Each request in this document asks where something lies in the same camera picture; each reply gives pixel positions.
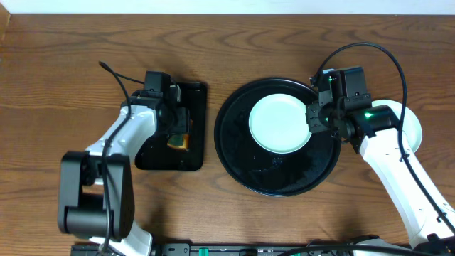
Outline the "light blue plate top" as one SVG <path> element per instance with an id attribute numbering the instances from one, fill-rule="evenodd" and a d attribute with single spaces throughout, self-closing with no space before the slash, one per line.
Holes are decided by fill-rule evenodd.
<path id="1" fill-rule="evenodd" d="M 275 154 L 298 151 L 312 135 L 306 121 L 306 105 L 297 97 L 282 93 L 256 102 L 248 126 L 255 142 Z"/>

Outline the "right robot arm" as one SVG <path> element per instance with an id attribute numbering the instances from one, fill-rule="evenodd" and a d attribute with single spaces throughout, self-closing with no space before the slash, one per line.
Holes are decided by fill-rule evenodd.
<path id="1" fill-rule="evenodd" d="M 340 104 L 314 101 L 306 107 L 311 133 L 347 139 L 373 169 L 405 225 L 412 249 L 454 253 L 454 209 L 439 192 L 415 152 L 422 140 L 417 116 L 399 102 L 367 95 Z"/>

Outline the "light blue plate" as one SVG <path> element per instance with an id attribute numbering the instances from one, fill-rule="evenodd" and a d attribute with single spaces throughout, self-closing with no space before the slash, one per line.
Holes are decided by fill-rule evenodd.
<path id="1" fill-rule="evenodd" d="M 400 118 L 402 104 L 393 100 L 375 100 L 372 102 L 373 107 L 380 105 L 387 105 L 395 113 L 395 115 Z M 415 153 L 421 143 L 423 138 L 422 126 L 416 114 L 408 107 L 405 110 L 405 119 L 403 124 L 403 132 L 406 134 L 407 141 Z"/>
<path id="2" fill-rule="evenodd" d="M 255 142 L 275 154 L 298 151 L 312 135 L 306 121 L 306 105 L 297 97 L 282 93 L 256 102 L 248 126 Z"/>

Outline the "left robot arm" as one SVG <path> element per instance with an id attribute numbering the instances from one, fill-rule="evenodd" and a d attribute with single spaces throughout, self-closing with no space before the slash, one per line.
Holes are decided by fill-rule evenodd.
<path id="1" fill-rule="evenodd" d="M 134 219 L 131 165 L 149 138 L 190 128 L 190 111 L 177 100 L 128 97 L 98 141 L 62 157 L 60 231 L 97 243 L 99 255 L 149 255 L 153 238 Z"/>

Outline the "orange green scrub sponge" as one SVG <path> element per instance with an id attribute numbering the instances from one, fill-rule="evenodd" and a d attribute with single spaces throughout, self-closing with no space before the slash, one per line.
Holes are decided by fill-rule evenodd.
<path id="1" fill-rule="evenodd" d="M 167 147 L 174 149 L 174 150 L 178 150 L 178 151 L 188 151 L 192 128 L 193 128 L 193 121 L 191 120 L 189 132 L 171 135 L 168 138 L 168 141 L 166 144 Z"/>

